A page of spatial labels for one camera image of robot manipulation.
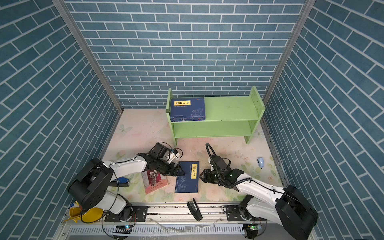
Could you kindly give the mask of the blue book yellow label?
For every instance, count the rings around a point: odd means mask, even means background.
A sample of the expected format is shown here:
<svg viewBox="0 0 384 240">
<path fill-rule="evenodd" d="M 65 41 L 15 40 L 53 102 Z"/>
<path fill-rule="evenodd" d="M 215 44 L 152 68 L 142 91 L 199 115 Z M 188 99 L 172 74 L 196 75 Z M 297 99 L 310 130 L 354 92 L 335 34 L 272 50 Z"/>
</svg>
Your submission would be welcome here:
<svg viewBox="0 0 384 240">
<path fill-rule="evenodd" d="M 176 179 L 175 193 L 194 194 L 199 189 L 199 162 L 183 161 L 179 162 L 184 176 L 178 176 Z"/>
<path fill-rule="evenodd" d="M 172 99 L 170 119 L 171 122 L 204 121 L 205 98 Z"/>
</svg>

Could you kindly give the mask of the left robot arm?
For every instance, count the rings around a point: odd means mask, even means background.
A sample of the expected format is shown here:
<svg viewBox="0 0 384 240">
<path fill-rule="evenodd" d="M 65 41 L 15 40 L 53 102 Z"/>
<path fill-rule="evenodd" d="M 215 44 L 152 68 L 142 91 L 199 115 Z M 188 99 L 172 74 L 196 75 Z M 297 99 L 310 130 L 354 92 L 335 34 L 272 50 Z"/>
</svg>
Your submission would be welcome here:
<svg viewBox="0 0 384 240">
<path fill-rule="evenodd" d="M 108 190 L 110 183 L 120 177 L 146 171 L 155 171 L 163 176 L 183 176 L 184 170 L 173 161 L 183 156 L 179 148 L 171 148 L 167 143 L 157 142 L 146 153 L 120 161 L 106 161 L 94 158 L 89 160 L 67 186 L 68 193 L 83 210 L 99 208 L 118 217 L 120 222 L 133 218 L 131 203 L 120 193 Z"/>
</svg>

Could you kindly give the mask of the red illustrated book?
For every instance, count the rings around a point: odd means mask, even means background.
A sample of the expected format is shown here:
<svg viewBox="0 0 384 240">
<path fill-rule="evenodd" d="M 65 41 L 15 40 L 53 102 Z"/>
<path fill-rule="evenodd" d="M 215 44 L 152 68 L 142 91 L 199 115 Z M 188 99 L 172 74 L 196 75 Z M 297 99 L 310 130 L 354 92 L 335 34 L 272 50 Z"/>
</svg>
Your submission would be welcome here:
<svg viewBox="0 0 384 240">
<path fill-rule="evenodd" d="M 145 171 L 141 173 L 146 195 L 166 187 L 169 183 L 166 176 L 156 171 Z"/>
</svg>

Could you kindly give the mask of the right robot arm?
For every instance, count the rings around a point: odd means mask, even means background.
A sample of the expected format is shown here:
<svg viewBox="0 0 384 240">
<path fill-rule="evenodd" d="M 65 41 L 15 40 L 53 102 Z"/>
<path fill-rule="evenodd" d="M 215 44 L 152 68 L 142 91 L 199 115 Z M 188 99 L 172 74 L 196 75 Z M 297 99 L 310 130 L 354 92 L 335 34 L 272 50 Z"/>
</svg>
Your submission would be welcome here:
<svg viewBox="0 0 384 240">
<path fill-rule="evenodd" d="M 319 214 L 300 190 L 256 180 L 242 170 L 231 169 L 231 163 L 217 155 L 209 143 L 206 150 L 211 168 L 203 170 L 200 179 L 245 194 L 239 210 L 246 221 L 263 218 L 281 225 L 296 240 L 309 238 Z"/>
</svg>

